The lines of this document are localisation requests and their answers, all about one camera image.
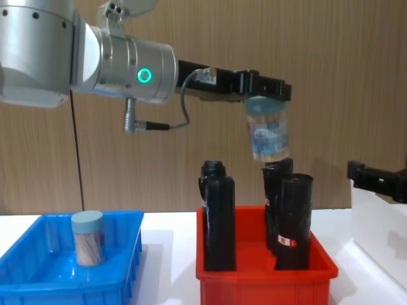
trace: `black cylinder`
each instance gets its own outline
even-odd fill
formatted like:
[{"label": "black cylinder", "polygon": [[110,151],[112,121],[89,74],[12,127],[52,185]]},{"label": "black cylinder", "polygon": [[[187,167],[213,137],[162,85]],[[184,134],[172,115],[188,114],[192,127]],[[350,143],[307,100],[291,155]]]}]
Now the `black cylinder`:
[{"label": "black cylinder", "polygon": [[273,253],[278,236],[279,197],[281,194],[281,180],[284,176],[293,173],[293,159],[286,158],[278,162],[266,163],[263,168],[265,183],[265,223],[266,245]]},{"label": "black cylinder", "polygon": [[276,270],[308,269],[313,178],[296,173],[282,179]]},{"label": "black cylinder", "polygon": [[200,178],[206,210],[205,268],[235,271],[235,182],[219,163],[207,166],[205,162],[202,174],[206,174]]}]

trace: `wooden wall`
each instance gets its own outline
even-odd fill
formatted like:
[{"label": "wooden wall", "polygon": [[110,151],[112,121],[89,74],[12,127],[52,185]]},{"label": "wooden wall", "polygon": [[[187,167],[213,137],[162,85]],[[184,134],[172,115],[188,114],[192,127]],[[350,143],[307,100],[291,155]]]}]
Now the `wooden wall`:
[{"label": "wooden wall", "polygon": [[[91,24],[103,2],[77,1]],[[171,44],[181,59],[291,83],[291,152],[295,170],[315,178],[315,208],[350,206],[349,159],[405,165],[405,0],[160,0],[127,30]],[[129,136],[124,101],[74,96],[87,209],[194,210],[206,159],[224,161],[238,204],[263,204],[243,105],[187,102],[189,127]],[[179,96],[166,106],[138,105],[137,117],[180,122]],[[68,103],[51,112],[0,105],[0,143],[0,214],[79,207]]]}]

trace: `blue plastic bin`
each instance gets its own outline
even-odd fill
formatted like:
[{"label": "blue plastic bin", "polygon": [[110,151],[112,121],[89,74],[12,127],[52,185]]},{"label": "blue plastic bin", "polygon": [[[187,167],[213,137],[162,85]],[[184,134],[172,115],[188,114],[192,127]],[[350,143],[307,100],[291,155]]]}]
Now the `blue plastic bin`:
[{"label": "blue plastic bin", "polygon": [[76,264],[72,214],[41,216],[0,259],[1,305],[126,305],[143,212],[104,213],[106,261]]}]

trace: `green indicator light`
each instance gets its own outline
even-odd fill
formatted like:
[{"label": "green indicator light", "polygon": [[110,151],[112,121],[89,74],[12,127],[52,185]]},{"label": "green indicator light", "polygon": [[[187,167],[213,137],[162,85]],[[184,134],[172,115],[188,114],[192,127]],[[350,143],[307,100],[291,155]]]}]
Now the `green indicator light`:
[{"label": "green indicator light", "polygon": [[151,73],[151,71],[149,69],[147,69],[147,68],[142,68],[137,73],[137,79],[142,84],[146,84],[149,81],[151,81],[152,77],[153,77],[153,73]]}]

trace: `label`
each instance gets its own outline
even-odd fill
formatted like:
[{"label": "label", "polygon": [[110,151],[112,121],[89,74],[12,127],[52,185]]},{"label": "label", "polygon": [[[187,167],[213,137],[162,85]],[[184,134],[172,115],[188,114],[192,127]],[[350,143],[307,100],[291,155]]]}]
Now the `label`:
[{"label": "label", "polygon": [[249,128],[254,154],[269,156],[288,149],[286,119],[271,123],[249,123]]},{"label": "label", "polygon": [[278,241],[282,245],[292,248],[297,247],[298,244],[296,240],[290,240],[289,238],[282,237],[281,235],[279,235]]}]

